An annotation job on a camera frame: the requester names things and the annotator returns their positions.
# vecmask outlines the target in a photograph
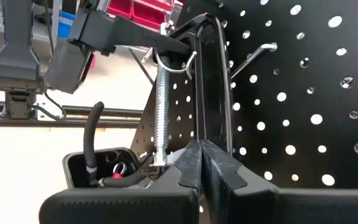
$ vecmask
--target black mounting plate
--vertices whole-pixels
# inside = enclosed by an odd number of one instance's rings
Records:
[[[278,45],[232,80],[234,157],[279,187],[358,189],[358,1],[187,0],[177,26],[204,12],[226,23],[232,70],[262,44]],[[191,91],[180,88],[170,102]],[[171,124],[191,113],[182,106]]]

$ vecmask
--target black cable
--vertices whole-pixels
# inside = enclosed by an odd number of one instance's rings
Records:
[[[149,75],[149,73],[147,72],[146,68],[143,66],[142,62],[140,62],[139,58],[137,58],[137,56],[134,53],[134,51],[132,49],[128,49],[128,50],[131,53],[132,57],[135,59],[135,61],[138,64],[138,66],[142,69],[143,73],[146,75],[147,79],[150,81],[150,83],[152,85],[154,85],[154,81],[153,81],[152,77]]]

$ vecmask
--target metal shelf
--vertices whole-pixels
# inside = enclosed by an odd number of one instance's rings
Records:
[[[48,29],[45,25],[36,21],[33,23],[33,37],[35,40],[41,40],[43,42],[49,42]],[[4,32],[4,19],[2,18],[2,12],[0,12],[0,32]]]

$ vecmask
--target floor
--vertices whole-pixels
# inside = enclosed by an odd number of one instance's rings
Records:
[[[0,47],[3,43],[0,34]],[[34,42],[34,49],[46,68],[49,45]],[[155,78],[156,67],[145,66]],[[127,49],[118,48],[109,57],[98,55],[81,88],[73,95],[58,96],[57,101],[85,106],[103,101],[110,108],[142,110],[151,87]],[[100,129],[95,148],[129,147],[134,133],[135,129]],[[75,128],[0,128],[0,223],[38,223],[41,203],[67,188],[62,159],[82,150],[82,134],[82,129]]]

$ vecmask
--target metal rod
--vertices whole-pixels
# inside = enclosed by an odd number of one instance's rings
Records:
[[[3,108],[4,108],[4,102],[0,101],[0,112],[3,110]],[[67,112],[68,115],[88,116],[89,113],[91,112],[92,107],[63,105],[63,109]],[[142,116],[142,113],[143,111],[141,110],[106,108],[104,109],[102,116],[140,118]]]
[[[235,71],[232,73],[231,78],[233,79],[238,73],[240,73],[248,64],[251,63],[260,53],[264,52],[265,50],[275,51],[277,49],[277,44],[271,43],[271,44],[262,44],[254,53],[252,53],[250,56],[248,56],[247,60],[241,63]]]
[[[0,127],[33,128],[84,128],[86,119],[68,118],[64,121],[39,121],[36,119],[6,119],[0,116]],[[139,122],[124,119],[101,119],[98,128],[137,128]]]

